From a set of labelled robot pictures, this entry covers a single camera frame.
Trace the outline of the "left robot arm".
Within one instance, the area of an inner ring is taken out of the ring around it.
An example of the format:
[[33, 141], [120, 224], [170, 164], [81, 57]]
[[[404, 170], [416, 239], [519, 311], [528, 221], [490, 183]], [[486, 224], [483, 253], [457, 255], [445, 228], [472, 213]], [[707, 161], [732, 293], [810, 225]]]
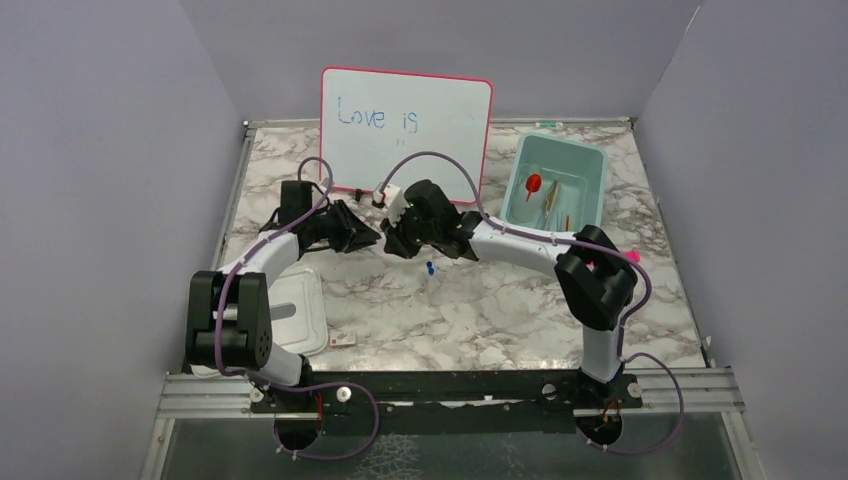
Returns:
[[307, 360], [272, 339], [270, 285], [316, 243], [337, 253], [375, 245], [380, 235], [342, 201], [313, 196], [317, 184], [287, 180], [280, 204], [247, 252], [228, 266], [196, 272], [189, 285], [185, 360], [224, 376], [255, 375], [298, 411], [313, 401]]

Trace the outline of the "white plastic container lid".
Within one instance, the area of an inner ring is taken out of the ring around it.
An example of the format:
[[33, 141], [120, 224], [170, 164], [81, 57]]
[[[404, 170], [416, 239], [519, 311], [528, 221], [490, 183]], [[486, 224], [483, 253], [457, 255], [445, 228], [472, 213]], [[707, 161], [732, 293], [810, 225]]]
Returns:
[[311, 357], [329, 344], [319, 272], [309, 266], [287, 269], [269, 287], [272, 340], [285, 350]]

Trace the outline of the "clear plastic test tube rack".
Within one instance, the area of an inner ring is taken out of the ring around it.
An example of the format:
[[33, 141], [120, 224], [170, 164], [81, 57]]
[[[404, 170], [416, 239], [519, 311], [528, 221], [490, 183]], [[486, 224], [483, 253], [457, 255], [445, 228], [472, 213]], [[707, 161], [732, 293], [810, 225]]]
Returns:
[[408, 301], [410, 307], [438, 309], [444, 303], [444, 278], [435, 266], [433, 268], [435, 269], [434, 276], [430, 276], [426, 268], [421, 288]]

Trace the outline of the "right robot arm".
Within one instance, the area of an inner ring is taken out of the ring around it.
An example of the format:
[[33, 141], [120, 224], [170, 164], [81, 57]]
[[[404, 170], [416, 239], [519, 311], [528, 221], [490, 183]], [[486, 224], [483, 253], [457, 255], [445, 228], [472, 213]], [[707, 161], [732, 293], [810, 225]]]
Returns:
[[451, 259], [509, 263], [556, 279], [571, 315], [583, 327], [579, 398], [600, 407], [616, 395], [623, 370], [620, 317], [638, 278], [600, 228], [541, 233], [495, 226], [480, 212], [459, 211], [429, 180], [406, 190], [379, 186], [372, 203], [387, 211], [380, 227], [388, 254], [411, 259], [429, 246]]

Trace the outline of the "red capped squeeze bottle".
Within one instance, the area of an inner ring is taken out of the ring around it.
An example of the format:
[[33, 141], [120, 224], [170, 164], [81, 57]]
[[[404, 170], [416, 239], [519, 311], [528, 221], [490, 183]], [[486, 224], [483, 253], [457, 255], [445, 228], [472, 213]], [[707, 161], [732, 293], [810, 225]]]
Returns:
[[525, 181], [526, 196], [525, 201], [529, 202], [531, 197], [541, 190], [543, 180], [540, 174], [532, 173]]

